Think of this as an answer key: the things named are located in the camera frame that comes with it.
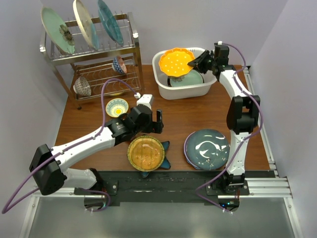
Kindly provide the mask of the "orange dotted scalloped plate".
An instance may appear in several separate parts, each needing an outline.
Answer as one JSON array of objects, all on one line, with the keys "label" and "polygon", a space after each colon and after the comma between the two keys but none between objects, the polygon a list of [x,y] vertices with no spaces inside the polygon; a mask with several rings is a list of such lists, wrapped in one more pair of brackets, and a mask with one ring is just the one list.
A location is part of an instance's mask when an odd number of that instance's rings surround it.
[{"label": "orange dotted scalloped plate", "polygon": [[186,48],[173,48],[163,53],[158,64],[160,70],[167,76],[181,77],[193,69],[188,63],[194,59],[194,53],[190,50]]}]

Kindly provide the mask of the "dark blue bottom plate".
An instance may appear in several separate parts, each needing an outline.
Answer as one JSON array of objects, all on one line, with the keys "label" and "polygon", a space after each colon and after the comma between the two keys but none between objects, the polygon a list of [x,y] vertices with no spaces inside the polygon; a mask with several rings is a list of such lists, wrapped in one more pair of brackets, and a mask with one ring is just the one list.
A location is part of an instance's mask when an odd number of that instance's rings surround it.
[{"label": "dark blue bottom plate", "polygon": [[184,142],[187,162],[197,170],[213,171],[224,166],[229,157],[227,138],[214,129],[201,129],[191,133]]}]

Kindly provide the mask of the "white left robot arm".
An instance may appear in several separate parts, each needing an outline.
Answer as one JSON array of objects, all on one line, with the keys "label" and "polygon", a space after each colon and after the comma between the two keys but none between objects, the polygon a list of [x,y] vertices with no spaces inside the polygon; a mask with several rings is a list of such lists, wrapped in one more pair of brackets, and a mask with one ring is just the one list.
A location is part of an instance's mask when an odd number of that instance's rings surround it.
[{"label": "white left robot arm", "polygon": [[153,121],[152,110],[140,104],[128,114],[103,121],[100,128],[79,139],[53,148],[46,144],[38,147],[29,169],[42,195],[51,195],[63,187],[98,194],[104,188],[104,180],[97,170],[77,170],[72,166],[101,150],[129,141],[140,132],[161,134],[162,130],[162,110],[157,110],[157,120]]}]

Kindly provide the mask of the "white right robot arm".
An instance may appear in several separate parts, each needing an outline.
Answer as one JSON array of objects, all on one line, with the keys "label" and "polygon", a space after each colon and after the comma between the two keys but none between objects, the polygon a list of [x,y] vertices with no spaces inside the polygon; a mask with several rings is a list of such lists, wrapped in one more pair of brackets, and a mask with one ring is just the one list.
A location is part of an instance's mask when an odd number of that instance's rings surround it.
[{"label": "white right robot arm", "polygon": [[229,158],[224,170],[213,178],[208,185],[231,195],[243,188],[245,184],[245,159],[248,142],[261,129],[263,124],[260,98],[252,95],[238,77],[239,70],[229,64],[229,49],[231,44],[217,42],[214,50],[205,50],[188,65],[200,73],[211,71],[217,81],[225,88],[231,103],[228,109],[226,123],[230,130],[231,142]]}]

